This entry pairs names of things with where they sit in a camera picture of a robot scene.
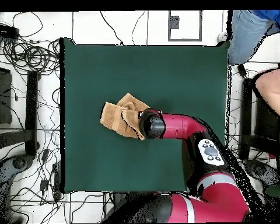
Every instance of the floor tile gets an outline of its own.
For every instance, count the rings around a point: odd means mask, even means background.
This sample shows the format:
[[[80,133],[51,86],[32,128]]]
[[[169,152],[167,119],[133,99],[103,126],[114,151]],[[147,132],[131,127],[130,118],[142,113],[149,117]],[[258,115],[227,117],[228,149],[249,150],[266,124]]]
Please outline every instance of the floor tile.
[[[133,45],[133,40],[136,45],[146,44],[147,11],[102,11],[102,14],[124,45]],[[120,44],[99,11],[74,12],[74,20],[73,37],[76,44]]]
[[[280,62],[280,34],[266,37],[251,61]]]
[[[104,218],[102,203],[85,203],[84,205],[82,203],[72,203],[71,205],[72,223],[99,223]],[[112,204],[106,204],[106,212],[112,207]]]
[[[202,42],[168,41],[168,10],[150,10],[148,24],[149,45],[203,45],[216,46],[217,37],[222,32],[222,10],[203,10],[202,12]]]
[[[12,202],[12,209],[29,216],[28,224],[68,224],[69,223],[69,203],[59,202],[54,205],[39,203],[30,203],[29,206],[23,206],[25,202]],[[27,222],[27,216],[20,213],[14,213],[14,217],[24,217],[24,223]]]
[[[9,132],[9,130],[0,130],[0,133]],[[23,187],[27,187],[31,189],[33,192],[37,193],[40,190],[40,181],[42,179],[49,179],[50,174],[53,168],[53,164],[60,160],[60,153],[57,151],[57,145],[60,144],[59,140],[59,131],[54,132],[44,132],[44,131],[37,131],[37,140],[40,143],[39,157],[33,160],[33,164],[31,168],[27,169],[26,171],[17,174],[15,177],[12,187],[11,187],[11,195],[16,195],[19,190]],[[24,144],[13,145],[10,147],[5,147],[0,150],[0,159],[4,158],[6,155],[7,157],[11,157],[18,154],[25,153],[25,146]],[[41,162],[41,157],[43,155],[43,149],[49,149],[50,152],[47,163],[43,166]],[[49,187],[48,192],[44,195],[46,196],[47,200],[53,200],[51,188]],[[17,200],[29,200],[34,195],[32,192],[23,190],[19,197],[16,197]]]

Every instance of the black cable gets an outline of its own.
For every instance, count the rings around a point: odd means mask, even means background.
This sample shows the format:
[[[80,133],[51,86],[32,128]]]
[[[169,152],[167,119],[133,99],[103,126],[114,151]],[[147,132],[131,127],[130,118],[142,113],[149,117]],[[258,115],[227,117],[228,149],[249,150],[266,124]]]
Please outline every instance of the black cable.
[[[141,17],[143,17],[143,15],[144,15],[144,13],[146,12],[146,10],[143,12],[143,14],[138,18],[138,20],[136,21],[136,24],[135,24],[135,26],[134,26],[134,29],[133,29],[133,31],[132,31],[132,41],[133,41],[133,44],[135,45],[135,43],[134,43],[134,39],[133,39],[133,33],[134,33],[134,31],[135,31],[135,28],[136,28],[136,26],[137,26],[137,23],[138,23],[138,21],[140,20],[140,18]]]
[[[83,205],[85,204],[86,200],[87,200],[89,197],[101,197],[101,196],[102,196],[102,195],[88,195],[88,196],[84,199],[82,205],[81,205],[78,209],[76,209],[76,210],[74,210],[74,211],[72,212],[72,214],[71,214],[71,216],[72,216],[71,218],[72,218],[72,219],[70,220],[70,223],[72,224],[73,221],[74,221],[74,220],[73,220],[73,219],[74,219],[74,213],[83,207]]]
[[[26,222],[25,224],[27,224],[27,223],[29,222],[29,219],[30,219],[30,218],[29,218],[29,215],[27,215],[26,213],[19,212],[19,211],[15,211],[15,210],[13,210],[12,208],[10,208],[10,210],[13,211],[14,213],[18,213],[18,214],[27,216],[27,222]]]
[[[12,18],[12,25],[13,25],[13,27],[15,27],[15,17],[17,17],[18,15],[24,14],[24,13],[29,13],[29,12],[20,12],[20,13],[15,14],[13,16],[13,18]],[[27,38],[27,37],[30,37],[30,36],[32,36],[34,34],[37,34],[38,32],[40,32],[43,29],[43,23],[41,22],[40,18],[36,14],[34,14],[33,12],[30,12],[30,13],[32,13],[34,16],[36,16],[36,18],[40,21],[41,27],[40,27],[40,29],[38,31],[36,31],[35,33],[30,34],[28,36],[21,36],[20,35],[20,37],[22,37],[22,38]]]
[[[105,17],[103,16],[103,13],[102,13],[101,11],[100,11],[100,15],[102,16],[102,18],[103,18],[103,20],[105,21],[105,23],[113,30],[113,32],[114,32],[114,34],[115,34],[117,40],[120,41],[120,44],[123,45],[123,44],[124,44],[123,41],[122,41],[120,38],[117,37],[117,34],[116,34],[115,30],[114,30],[113,27],[111,27],[110,24],[107,22],[107,20],[105,19]]]

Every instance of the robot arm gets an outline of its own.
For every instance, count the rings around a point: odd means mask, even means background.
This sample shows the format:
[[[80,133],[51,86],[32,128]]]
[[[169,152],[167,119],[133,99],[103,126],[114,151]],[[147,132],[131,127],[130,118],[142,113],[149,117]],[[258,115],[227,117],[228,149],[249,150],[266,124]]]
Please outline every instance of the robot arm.
[[[250,212],[222,153],[223,145],[206,123],[187,115],[146,109],[139,113],[139,129],[148,139],[177,138],[191,161],[189,197],[180,192],[149,194],[115,211],[104,223],[242,222]]]

